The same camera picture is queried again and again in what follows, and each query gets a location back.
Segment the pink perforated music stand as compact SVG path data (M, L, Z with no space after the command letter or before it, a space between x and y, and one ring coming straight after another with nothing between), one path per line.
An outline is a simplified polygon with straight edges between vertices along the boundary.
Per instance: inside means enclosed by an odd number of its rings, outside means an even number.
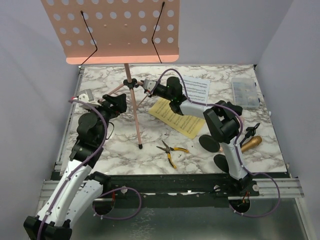
M179 0L44 0L70 65L172 63L179 58Z

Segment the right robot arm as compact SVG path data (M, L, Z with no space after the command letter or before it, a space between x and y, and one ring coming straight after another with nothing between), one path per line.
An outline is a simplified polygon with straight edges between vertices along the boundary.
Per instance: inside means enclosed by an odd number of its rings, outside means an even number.
M228 173L235 179L230 183L230 191L236 196L247 192L248 184L244 179L248 172L241 163L241 147L237 143L241 127L237 116L242 114L242 108L225 101L219 101L213 106L197 104L187 98L183 93L183 85L174 76L167 79L166 85L146 79L142 87L150 97L157 96L168 100L175 114L204 119L211 136L221 144L228 165Z

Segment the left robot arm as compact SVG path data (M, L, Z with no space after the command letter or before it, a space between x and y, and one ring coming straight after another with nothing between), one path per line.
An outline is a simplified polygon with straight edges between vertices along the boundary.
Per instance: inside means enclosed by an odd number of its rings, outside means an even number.
M102 98L94 101L85 93L72 98L87 112L78 119L76 142L52 195L36 216L28 216L23 223L31 240L69 240L73 226L93 200L110 194L110 178L91 171L104 150L110 120L127 111L127 96Z

